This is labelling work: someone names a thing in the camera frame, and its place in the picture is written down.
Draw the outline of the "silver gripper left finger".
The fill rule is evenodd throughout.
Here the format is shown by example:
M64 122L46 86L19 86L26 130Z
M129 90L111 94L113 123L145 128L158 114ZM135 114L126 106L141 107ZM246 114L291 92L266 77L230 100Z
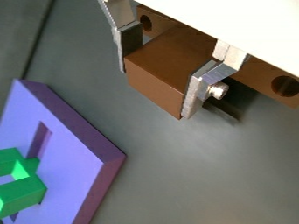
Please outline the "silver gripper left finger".
M98 0L111 25L118 49L119 69L126 70L126 56L143 46L143 25L137 20L130 0Z

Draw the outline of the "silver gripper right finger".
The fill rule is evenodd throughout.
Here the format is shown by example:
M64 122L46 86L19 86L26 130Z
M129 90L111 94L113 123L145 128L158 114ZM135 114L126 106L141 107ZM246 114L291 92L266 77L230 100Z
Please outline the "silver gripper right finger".
M198 107L214 97L221 100L230 86L222 81L235 74L249 59L249 53L218 40L213 59L191 75L182 105L182 117L191 118Z

